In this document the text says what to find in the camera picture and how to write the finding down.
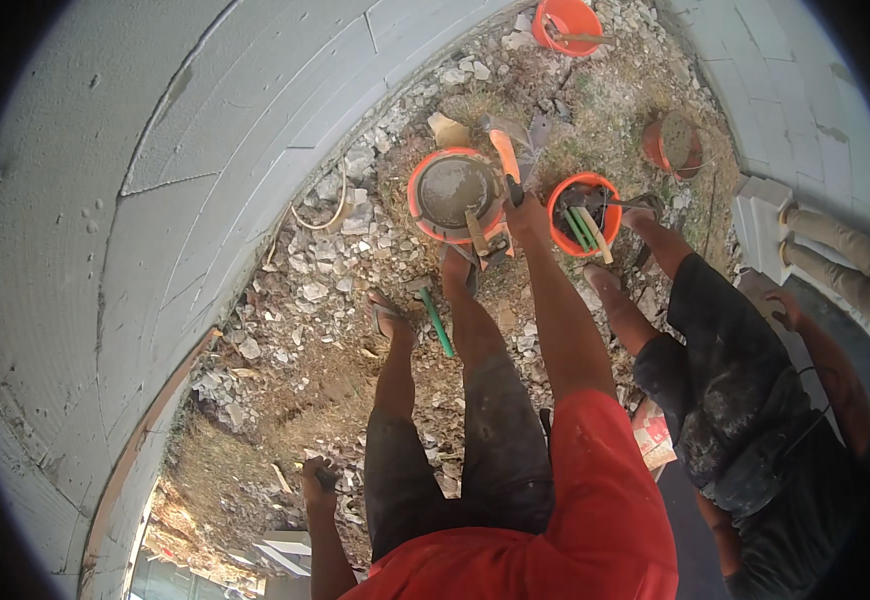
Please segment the green pvc pipe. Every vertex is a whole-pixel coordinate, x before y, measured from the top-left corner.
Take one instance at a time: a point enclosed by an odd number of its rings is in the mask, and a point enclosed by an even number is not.
[[[573,206],[569,210],[571,210],[572,214],[575,216],[575,221],[578,222],[578,228],[582,230],[582,234],[585,234],[585,239],[588,240],[588,246],[591,246],[593,250],[598,248],[595,232],[589,230],[589,223],[581,214],[581,211],[585,210],[585,208],[582,208],[581,206]]]
[[[435,331],[438,332],[438,339],[441,342],[441,348],[444,350],[444,355],[451,358],[455,355],[452,350],[452,342],[449,341],[449,336],[445,332],[445,326],[442,325],[442,319],[438,316],[438,311],[435,310],[435,303],[432,302],[432,296],[429,295],[429,288],[421,288],[418,290],[421,296],[421,301],[425,303],[425,308],[428,309],[428,316],[432,318],[432,325],[435,326]]]
[[[585,240],[585,236],[582,235],[582,230],[578,228],[578,223],[575,222],[575,215],[573,215],[572,210],[566,208],[561,213],[561,216],[568,222],[568,226],[571,228],[571,232],[575,234],[575,239],[578,240],[578,245],[582,247],[582,251],[588,252],[589,243]]]

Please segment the construction worker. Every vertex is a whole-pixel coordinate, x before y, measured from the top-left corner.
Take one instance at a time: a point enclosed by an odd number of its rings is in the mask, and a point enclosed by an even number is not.
[[[632,208],[641,236],[672,280],[668,323],[657,330],[608,270],[588,265],[611,330],[634,360],[634,381],[661,407],[675,452],[698,488],[729,595],[801,598],[829,568],[870,491],[870,401],[844,351],[782,290],[773,313],[801,334],[825,389],[810,408],[782,341],[739,290],[657,212]]]
[[[448,246],[441,291],[464,365],[462,497],[444,498],[412,423],[416,335],[379,291],[374,327],[391,340],[375,389],[365,457],[369,578],[357,584],[335,529],[324,459],[303,467],[312,542],[311,597],[674,598],[675,546],[662,497],[616,400],[596,325],[551,253],[546,211],[506,202],[531,273],[541,354],[555,401],[550,439],[508,355],[473,296],[477,267]]]

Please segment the wooden plank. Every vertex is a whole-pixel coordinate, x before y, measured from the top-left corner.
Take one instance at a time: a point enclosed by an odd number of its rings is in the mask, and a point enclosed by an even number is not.
[[[131,432],[128,442],[125,444],[125,449],[122,455],[115,463],[115,468],[108,477],[108,482],[105,485],[105,491],[102,492],[102,499],[98,503],[98,509],[95,510],[95,517],[92,520],[91,531],[88,533],[88,540],[84,546],[84,554],[81,559],[81,579],[79,584],[79,597],[93,597],[93,583],[95,580],[95,566],[98,563],[99,550],[102,546],[102,541],[105,538],[105,532],[109,526],[109,517],[112,515],[112,509],[116,505],[117,499],[121,496],[122,487],[125,480],[132,470],[132,466],[136,459],[139,458],[142,447],[145,444],[145,438],[151,431],[155,431],[156,421],[165,410],[165,406],[172,399],[172,396],[182,385],[183,381],[189,376],[192,367],[195,366],[195,361],[202,354],[202,351],[209,345],[209,342],[216,335],[218,330],[212,328],[204,334],[199,342],[189,354],[185,357],[175,372],[168,378],[165,385],[162,386],[158,395],[154,397],[154,402],[149,407],[145,415],[142,416],[138,426]]]

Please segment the black shorts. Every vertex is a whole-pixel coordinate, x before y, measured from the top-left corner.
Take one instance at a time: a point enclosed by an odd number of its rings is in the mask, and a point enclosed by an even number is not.
[[[676,454],[702,488],[760,433],[807,412],[809,399],[800,386],[777,389],[792,368],[785,346],[752,302],[698,254],[675,275],[668,324],[685,345],[668,333],[646,343],[634,360],[634,382],[664,412]]]
[[[365,452],[371,561],[444,529],[495,527],[541,534],[555,491],[545,433],[508,354],[465,378],[462,497],[435,481],[414,423],[374,409]]]

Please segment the concrete wall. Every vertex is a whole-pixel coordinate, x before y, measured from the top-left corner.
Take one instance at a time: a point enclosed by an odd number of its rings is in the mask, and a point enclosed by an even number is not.
[[[658,0],[729,120],[741,170],[870,234],[870,110],[799,0]]]
[[[508,0],[80,0],[0,125],[0,474],[64,597],[133,429],[300,182]],[[167,419],[99,552],[120,594]]]

